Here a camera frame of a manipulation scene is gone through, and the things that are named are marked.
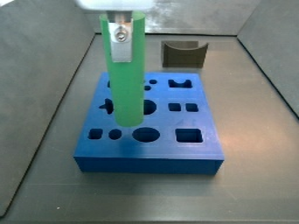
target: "gray floor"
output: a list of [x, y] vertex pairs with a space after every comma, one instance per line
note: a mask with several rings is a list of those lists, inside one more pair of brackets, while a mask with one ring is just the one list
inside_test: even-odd
[[[210, 42], [204, 68], [162, 69], [162, 40]], [[226, 162], [215, 177], [82, 173], [72, 159], [100, 72], [102, 37], [3, 221], [299, 221], [299, 123], [235, 38], [147, 36], [147, 71], [200, 72]]]

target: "blue foam block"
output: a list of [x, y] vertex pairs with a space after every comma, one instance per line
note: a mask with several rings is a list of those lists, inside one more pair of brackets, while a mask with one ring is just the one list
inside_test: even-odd
[[215, 174], [224, 155], [199, 75], [147, 73], [144, 121], [126, 128], [103, 73], [74, 157], [83, 172]]

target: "green peg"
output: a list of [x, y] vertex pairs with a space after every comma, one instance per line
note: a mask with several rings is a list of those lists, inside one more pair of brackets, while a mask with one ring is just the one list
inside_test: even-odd
[[134, 12], [132, 60], [114, 62], [111, 58], [108, 17], [100, 16], [102, 35], [107, 58], [110, 88], [116, 123], [131, 127], [144, 120], [144, 73], [146, 73], [146, 15]]

